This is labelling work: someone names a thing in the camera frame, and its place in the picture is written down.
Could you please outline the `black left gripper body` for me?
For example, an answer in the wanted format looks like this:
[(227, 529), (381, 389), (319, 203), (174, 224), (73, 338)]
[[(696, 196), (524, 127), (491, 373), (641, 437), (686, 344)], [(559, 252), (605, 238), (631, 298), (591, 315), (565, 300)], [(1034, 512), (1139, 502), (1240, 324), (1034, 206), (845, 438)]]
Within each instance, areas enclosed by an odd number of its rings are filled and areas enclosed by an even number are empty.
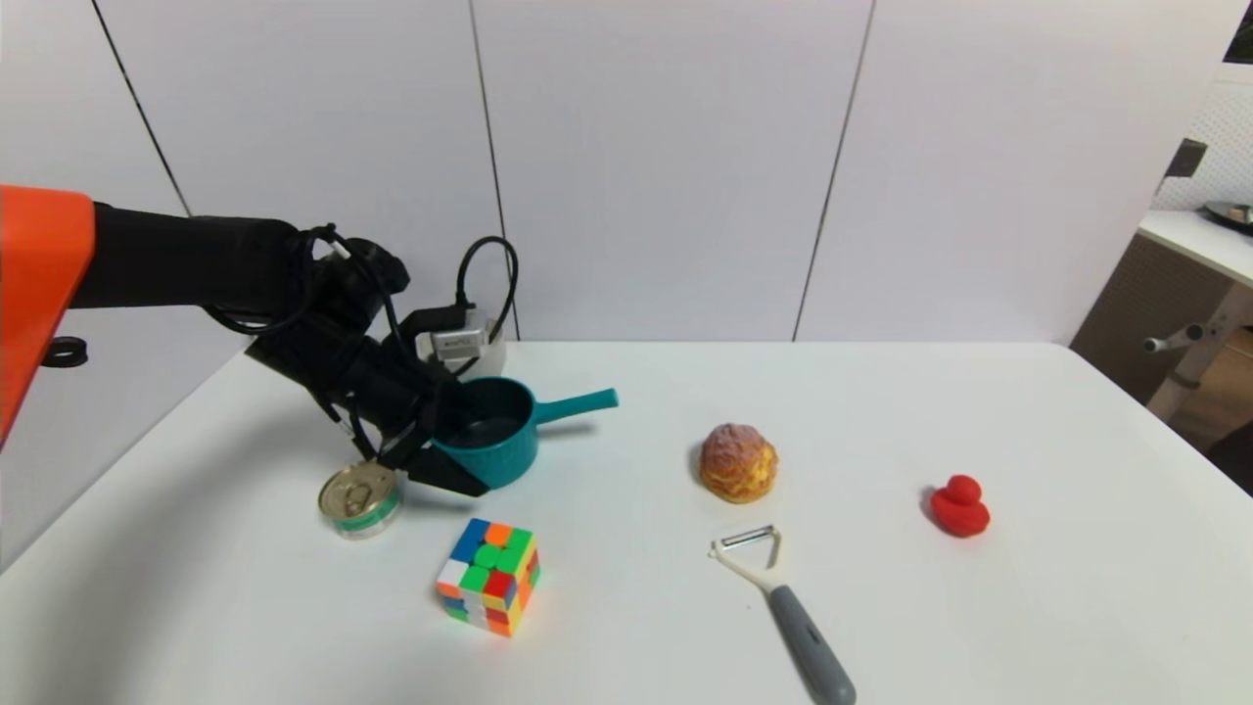
[(397, 341), (325, 339), (325, 411), (363, 458), (426, 445), (455, 427), (465, 407), (462, 384), (451, 371), (403, 352)]

